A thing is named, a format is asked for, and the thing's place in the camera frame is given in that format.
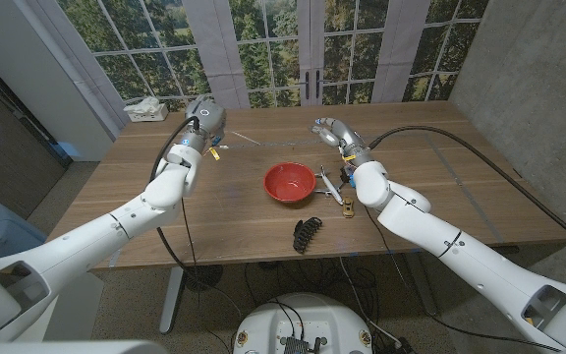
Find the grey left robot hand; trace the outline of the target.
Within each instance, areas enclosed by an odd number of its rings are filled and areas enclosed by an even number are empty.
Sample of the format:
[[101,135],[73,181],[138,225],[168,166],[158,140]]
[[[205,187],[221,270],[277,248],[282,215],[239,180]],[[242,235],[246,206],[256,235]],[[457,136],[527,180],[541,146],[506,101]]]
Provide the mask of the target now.
[[224,138],[225,109],[201,95],[186,107],[185,118],[193,117],[198,119],[199,128],[196,128],[196,121],[190,121],[181,138],[181,144],[199,152],[203,152],[207,142],[210,142],[213,147],[217,146]]

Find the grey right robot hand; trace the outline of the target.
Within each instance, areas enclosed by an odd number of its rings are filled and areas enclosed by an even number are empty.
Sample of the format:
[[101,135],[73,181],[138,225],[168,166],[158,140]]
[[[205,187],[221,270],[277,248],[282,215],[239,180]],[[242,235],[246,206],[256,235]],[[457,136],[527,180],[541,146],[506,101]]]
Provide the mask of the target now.
[[359,134],[346,123],[334,118],[319,118],[309,127],[328,146],[338,148],[342,158],[354,166],[372,161],[369,147]]

